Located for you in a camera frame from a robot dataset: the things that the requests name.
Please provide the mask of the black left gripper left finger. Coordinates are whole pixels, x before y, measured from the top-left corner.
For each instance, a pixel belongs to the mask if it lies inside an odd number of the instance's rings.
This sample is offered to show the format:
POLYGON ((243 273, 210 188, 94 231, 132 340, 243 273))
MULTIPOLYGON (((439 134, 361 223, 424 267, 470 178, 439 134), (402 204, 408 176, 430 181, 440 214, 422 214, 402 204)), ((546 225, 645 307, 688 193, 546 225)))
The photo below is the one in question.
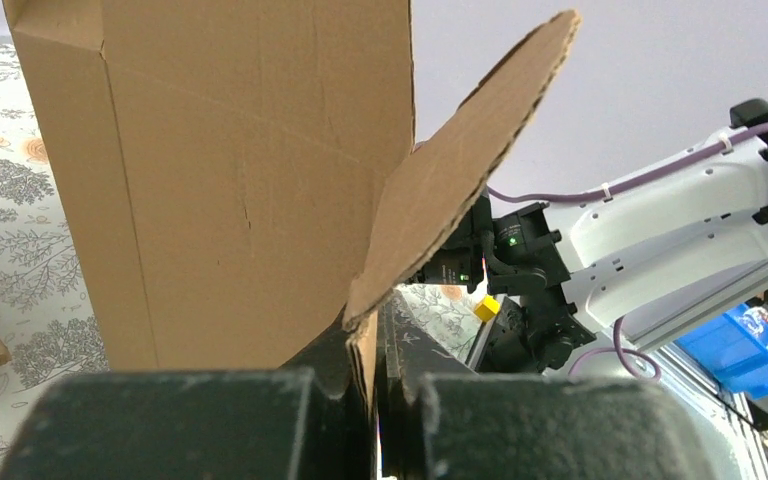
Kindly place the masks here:
POLYGON ((73 376, 38 400, 0 479, 368 479, 373 360, 373 319, 337 319, 274 370, 73 376))

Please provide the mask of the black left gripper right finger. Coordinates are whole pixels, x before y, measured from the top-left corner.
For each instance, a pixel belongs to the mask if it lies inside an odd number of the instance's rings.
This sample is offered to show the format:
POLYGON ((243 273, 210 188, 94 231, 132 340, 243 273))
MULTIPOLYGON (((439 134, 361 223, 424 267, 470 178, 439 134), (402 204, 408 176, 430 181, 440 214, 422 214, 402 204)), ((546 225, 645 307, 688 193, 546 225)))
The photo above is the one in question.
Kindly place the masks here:
POLYGON ((693 422, 660 386, 622 378, 478 374, 379 311, 383 469, 399 479, 711 479, 693 422))

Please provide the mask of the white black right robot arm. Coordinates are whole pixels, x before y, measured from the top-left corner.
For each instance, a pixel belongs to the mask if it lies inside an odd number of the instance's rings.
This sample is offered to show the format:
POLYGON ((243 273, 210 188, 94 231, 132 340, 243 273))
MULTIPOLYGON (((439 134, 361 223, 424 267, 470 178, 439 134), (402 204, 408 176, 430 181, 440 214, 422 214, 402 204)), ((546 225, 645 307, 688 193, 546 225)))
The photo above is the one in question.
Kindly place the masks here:
POLYGON ((483 372, 557 370, 634 310, 732 268, 768 261, 768 102, 621 179, 576 194, 510 198, 486 188, 414 284, 485 285, 521 301, 521 323, 488 342, 483 372))

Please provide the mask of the cardboard box sheet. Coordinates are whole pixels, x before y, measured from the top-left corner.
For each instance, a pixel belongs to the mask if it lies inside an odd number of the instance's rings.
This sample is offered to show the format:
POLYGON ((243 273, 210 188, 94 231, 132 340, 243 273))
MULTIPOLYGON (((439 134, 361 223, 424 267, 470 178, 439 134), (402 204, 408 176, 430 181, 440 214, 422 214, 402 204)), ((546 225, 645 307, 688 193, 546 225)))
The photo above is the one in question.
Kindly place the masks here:
POLYGON ((377 308, 476 201, 581 18, 530 27, 424 144, 407 1, 3 5, 115 371, 272 369, 377 308))

